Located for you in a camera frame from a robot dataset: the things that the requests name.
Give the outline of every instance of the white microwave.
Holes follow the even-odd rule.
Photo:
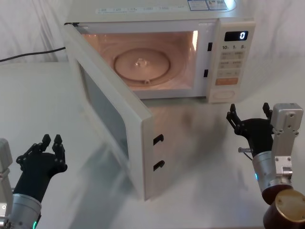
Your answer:
[[[66,22],[84,108],[148,199],[163,136],[141,99],[234,101],[255,22],[241,0],[74,0]]]

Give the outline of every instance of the white table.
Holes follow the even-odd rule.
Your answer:
[[[236,104],[240,118],[264,117],[264,102],[305,108],[304,63],[249,61]],[[229,104],[145,101],[156,114],[156,134],[165,137],[155,153],[165,160],[168,175],[157,174],[160,195],[143,202],[84,115],[72,77],[68,63],[0,67],[0,137],[9,141],[13,159],[46,133],[52,140],[61,134],[66,149],[68,170],[51,180],[38,229],[261,228],[268,206],[251,161],[237,153],[248,144],[225,119]],[[299,131],[293,184],[305,193],[304,121]],[[15,162],[10,170],[14,187],[21,171]]]

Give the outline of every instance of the microwave door window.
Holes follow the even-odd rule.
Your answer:
[[[107,127],[122,152],[129,158],[126,126],[118,111],[109,102],[104,93],[96,85],[89,74],[81,67],[83,82],[87,93],[88,100],[96,112],[97,116]]]

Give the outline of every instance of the white backdrop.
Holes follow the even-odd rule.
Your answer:
[[[62,47],[61,26],[71,2],[0,0],[0,59]],[[250,58],[305,56],[304,0],[249,0],[247,4],[257,22]],[[67,61],[65,51],[10,62],[55,61]]]

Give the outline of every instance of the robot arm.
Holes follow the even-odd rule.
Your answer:
[[[244,136],[252,153],[253,167],[263,199],[270,205],[264,216],[266,229],[304,229],[305,196],[291,184],[291,153],[303,110],[297,104],[263,106],[267,119],[241,121],[232,104],[227,120],[237,135]]]
[[[41,217],[41,201],[51,178],[67,170],[65,150],[60,135],[56,135],[53,151],[44,153],[51,142],[45,135],[42,143],[33,144],[30,149],[17,158],[22,175],[11,192],[8,180],[8,166],[12,164],[10,147],[5,139],[0,140],[1,186],[0,186],[0,228],[34,229]]]

